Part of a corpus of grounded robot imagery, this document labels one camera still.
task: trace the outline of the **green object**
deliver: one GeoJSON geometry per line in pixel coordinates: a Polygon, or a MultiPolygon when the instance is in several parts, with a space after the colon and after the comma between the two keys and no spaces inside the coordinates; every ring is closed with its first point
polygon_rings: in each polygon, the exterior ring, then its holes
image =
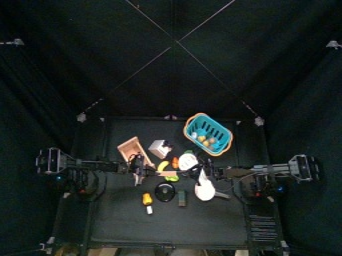
{"type": "Polygon", "coordinates": [[[178,191],[178,206],[179,207],[187,206],[186,191],[183,189],[178,191]]]}
{"type": "Polygon", "coordinates": [[[178,176],[167,176],[166,177],[166,181],[178,182],[179,181],[179,177],[178,176]]]}

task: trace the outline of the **orange object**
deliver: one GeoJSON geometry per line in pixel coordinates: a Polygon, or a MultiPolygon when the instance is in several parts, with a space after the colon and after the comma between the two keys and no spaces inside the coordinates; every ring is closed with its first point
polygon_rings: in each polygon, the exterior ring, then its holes
{"type": "Polygon", "coordinates": [[[174,159],[172,159],[172,167],[174,167],[174,169],[178,169],[178,167],[179,167],[178,158],[176,157],[174,157],[174,159]]]}

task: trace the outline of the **yellow bottle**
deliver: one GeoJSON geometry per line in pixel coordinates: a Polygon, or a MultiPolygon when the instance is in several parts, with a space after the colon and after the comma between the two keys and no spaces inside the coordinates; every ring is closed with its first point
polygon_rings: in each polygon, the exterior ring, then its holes
{"type": "Polygon", "coordinates": [[[150,193],[143,194],[143,205],[147,206],[147,214],[152,214],[152,202],[154,199],[150,193]]]}

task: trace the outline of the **yellow banana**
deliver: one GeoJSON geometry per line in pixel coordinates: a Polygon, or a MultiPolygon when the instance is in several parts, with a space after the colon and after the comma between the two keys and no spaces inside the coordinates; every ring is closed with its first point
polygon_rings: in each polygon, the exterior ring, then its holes
{"type": "Polygon", "coordinates": [[[159,172],[162,172],[162,171],[166,169],[166,167],[168,166],[168,164],[170,164],[168,161],[163,161],[163,162],[158,165],[156,170],[158,170],[159,172]]]}

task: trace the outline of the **blue basket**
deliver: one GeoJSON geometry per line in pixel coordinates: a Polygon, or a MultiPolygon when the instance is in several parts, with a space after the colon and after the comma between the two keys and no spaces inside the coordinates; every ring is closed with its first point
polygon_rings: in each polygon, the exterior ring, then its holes
{"type": "Polygon", "coordinates": [[[183,132],[211,156],[221,156],[231,147],[231,131],[204,113],[198,113],[188,118],[183,132]]]}

